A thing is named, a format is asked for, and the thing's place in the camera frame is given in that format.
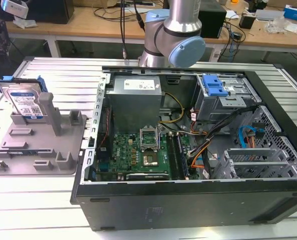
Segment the aluminum extrusion table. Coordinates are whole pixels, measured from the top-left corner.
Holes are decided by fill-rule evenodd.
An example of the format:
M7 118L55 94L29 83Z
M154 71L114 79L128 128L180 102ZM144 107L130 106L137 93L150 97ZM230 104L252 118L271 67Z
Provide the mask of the aluminum extrusion table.
M91 116L102 66L136 66L135 60L34 58L15 77L41 75L61 113L80 109ZM297 125L297 83L271 64L199 62L194 68L255 71ZM0 94L0 141L10 123L11 105ZM86 147L86 140L81 149ZM217 226L93 232L80 206L71 205L74 175L0 176L0 239L275 239L297 240L297 212L275 225Z

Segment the wooden desk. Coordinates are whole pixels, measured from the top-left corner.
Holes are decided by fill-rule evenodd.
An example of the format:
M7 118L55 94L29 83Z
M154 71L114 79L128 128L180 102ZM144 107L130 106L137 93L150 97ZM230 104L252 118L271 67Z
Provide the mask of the wooden desk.
M248 3L240 0L238 4L230 3L227 1L226 7L235 11L237 14L243 13L245 7L248 7ZM283 8L276 7L266 7L265 10L283 10ZM239 19L231 19L230 22L236 26L239 26ZM297 21L290 20L294 24L297 24ZM269 51L269 52L297 52L297 34L294 32L287 31L283 33L268 33L265 31L265 21L255 20L251 29L242 29L246 33L245 41L240 45L240 49L247 50L260 50L260 51ZM220 37L226 42L229 40L229 33L226 29L223 29ZM263 61L266 60L268 54L265 53L262 58Z
M242 13L248 4L240 1L232 4L230 1L226 7ZM119 12L106 14L105 17L119 17ZM232 19L235 25L239 24L239 19ZM119 22L111 22L94 16L91 7L76 7L73 17L68 24L53 24L38 22L38 27L21 29L12 22L7 22L7 30L11 38L23 39L43 39L48 42L52 57L60 57L57 41L82 41L82 42L107 42L121 43L121 33ZM297 53L297 34L287 32L287 34L269 34L264 31L265 22L255 21L252 29L244 29L246 40L241 44L240 49L293 52ZM140 29L137 21L125 23L126 43L144 44L144 32ZM226 29L223 29L219 39L205 38L206 46L212 48L210 62L217 62L218 57L229 40Z
M104 15L107 18L119 17L120 13ZM37 22L38 27L22 29L12 22L7 22L7 30L11 38L23 39L44 39L47 40L52 57L60 57L60 51L57 44L61 41L82 41L82 42L107 42L121 43L120 23L112 22L94 16L91 7L75 7L74 15L68 24L53 24L45 22ZM125 23L125 38L129 44L144 44L144 32L140 29L137 21ZM205 39L209 48L223 49L226 40Z

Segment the wire bundle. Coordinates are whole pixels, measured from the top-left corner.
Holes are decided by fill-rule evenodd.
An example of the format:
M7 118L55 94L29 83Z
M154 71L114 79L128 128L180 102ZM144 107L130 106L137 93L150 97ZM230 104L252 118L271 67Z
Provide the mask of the wire bundle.
M241 38L241 39L239 39L239 40L235 39L234 38L233 31L232 31L232 26L235 27L235 28L237 28L237 29L239 29L243 33L244 37ZM227 31L228 31L228 41L227 41L227 44L226 44L224 50L219 55L218 60L220 60L221 57L226 57L226 58L230 58L230 60L232 62L234 60L235 56L239 52L240 44L245 41L247 35L246 35L246 33L241 28L239 28L238 26L230 23L229 21L225 21L223 27L226 28ZM226 55L224 55L224 52L228 49L229 44L230 44L230 47L229 47L229 56L226 56Z
M193 149L190 154L192 155L187 161L191 168L206 168L208 174L211 177L211 166L208 159L207 154L207 148L210 145L212 139L214 138L215 134L217 134L222 128L230 124L238 115L246 112L253 112L258 108L257 105L253 105L246 108L240 108L234 112L232 112L230 115L225 117L224 119L220 120L218 123L216 123L205 135L204 140L201 145L197 146L195 149ZM204 166L201 165L195 165L196 160L198 157L202 155L202 159L204 162Z

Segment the yellow wire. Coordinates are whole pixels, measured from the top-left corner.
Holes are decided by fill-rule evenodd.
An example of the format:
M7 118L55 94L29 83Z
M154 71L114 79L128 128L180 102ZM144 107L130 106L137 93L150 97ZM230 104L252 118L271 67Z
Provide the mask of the yellow wire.
M169 95L171 96L179 105L180 105L180 108L182 110L179 118L177 119L174 119L174 120L169 120L169 121L159 121L160 124L172 124L172 123L175 123L175 122L178 122L179 120L181 120L184 116L184 108L182 106L182 104L180 103L180 101L175 97L173 96L172 94L170 94L169 92L166 92L165 95Z

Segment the table leg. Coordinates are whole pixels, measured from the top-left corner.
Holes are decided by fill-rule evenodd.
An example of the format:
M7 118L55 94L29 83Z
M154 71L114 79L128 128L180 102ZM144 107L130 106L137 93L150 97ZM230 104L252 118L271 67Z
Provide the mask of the table leg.
M208 61L213 63L218 62L222 48L222 46L214 45Z
M55 37L50 37L49 39L47 39L47 44L52 58L60 58L61 52L58 41L55 40Z
M264 55L262 56L262 58L261 58L261 60L263 61L263 62L266 62L267 61L267 59L268 59L268 57L270 56L270 51L266 51L266 52L264 52Z

